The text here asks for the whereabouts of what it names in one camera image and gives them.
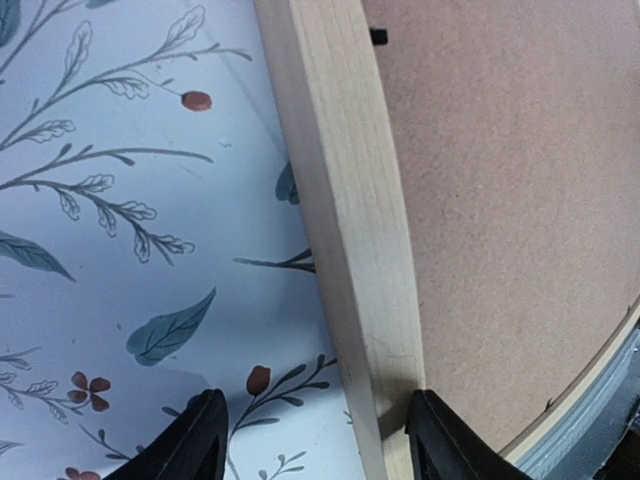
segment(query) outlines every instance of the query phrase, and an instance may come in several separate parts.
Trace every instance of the floral pattern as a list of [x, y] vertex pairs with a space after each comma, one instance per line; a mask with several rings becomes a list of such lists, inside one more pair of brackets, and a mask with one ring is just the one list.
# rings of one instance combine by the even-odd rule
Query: floral pattern
[[364, 479], [253, 3], [202, 3], [0, 0], [2, 478], [220, 388], [225, 478]]

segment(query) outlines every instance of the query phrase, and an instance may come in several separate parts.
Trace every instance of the wooden frame edge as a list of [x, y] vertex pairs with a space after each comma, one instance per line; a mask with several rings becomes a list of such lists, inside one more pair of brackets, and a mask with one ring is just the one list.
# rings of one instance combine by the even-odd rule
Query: wooden frame edge
[[413, 470], [424, 388], [409, 229], [360, 0], [255, 0], [325, 313], [368, 480]]
[[598, 376], [617, 355], [629, 335], [638, 324], [640, 317], [640, 297], [629, 307], [627, 315], [616, 327], [598, 353], [580, 372], [573, 382], [554, 401], [551, 408], [534, 420], [511, 443], [500, 451], [507, 461], [517, 464], [524, 455], [535, 447], [556, 424], [576, 405], [582, 396], [596, 382]]

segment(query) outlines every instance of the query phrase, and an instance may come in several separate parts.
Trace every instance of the red flower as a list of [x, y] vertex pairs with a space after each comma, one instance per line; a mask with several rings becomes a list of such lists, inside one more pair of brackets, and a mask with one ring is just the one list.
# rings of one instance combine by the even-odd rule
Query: red flower
[[247, 378], [247, 392], [249, 395], [258, 396], [264, 392], [271, 381], [271, 369], [256, 365]]
[[107, 380], [106, 378], [98, 377], [91, 380], [91, 384], [89, 384], [84, 373], [76, 372], [73, 374], [73, 377], [71, 377], [71, 381], [76, 387], [80, 389], [71, 390], [67, 393], [69, 400], [71, 400], [73, 403], [83, 403], [87, 400], [87, 397], [89, 397], [91, 406], [96, 412], [104, 412], [109, 408], [109, 402], [98, 395], [98, 393], [106, 392], [111, 388], [111, 382], [109, 380]]
[[193, 112], [204, 112], [213, 106], [213, 102], [207, 93], [187, 92], [182, 94], [182, 105]]
[[58, 478], [58, 480], [102, 480], [100, 475], [96, 472], [82, 472], [80, 473], [75, 468], [66, 468], [64, 473], [67, 478]]

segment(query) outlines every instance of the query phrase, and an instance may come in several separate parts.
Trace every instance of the black clip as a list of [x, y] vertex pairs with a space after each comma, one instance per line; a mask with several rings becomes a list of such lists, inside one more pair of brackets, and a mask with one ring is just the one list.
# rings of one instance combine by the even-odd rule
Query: black clip
[[220, 390], [205, 390], [145, 448], [104, 480], [222, 480], [229, 416]]
[[433, 390], [416, 390], [406, 433], [415, 480], [532, 480], [474, 433]]
[[370, 28], [369, 35], [371, 35], [371, 41], [375, 46], [389, 43], [389, 34], [385, 28]]

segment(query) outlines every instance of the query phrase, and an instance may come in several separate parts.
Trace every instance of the brown fiberboard panel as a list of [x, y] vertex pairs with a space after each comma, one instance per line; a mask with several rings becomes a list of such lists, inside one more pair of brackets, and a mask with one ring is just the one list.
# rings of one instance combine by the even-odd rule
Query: brown fiberboard panel
[[364, 0], [427, 381], [499, 450], [640, 293], [635, 0]]

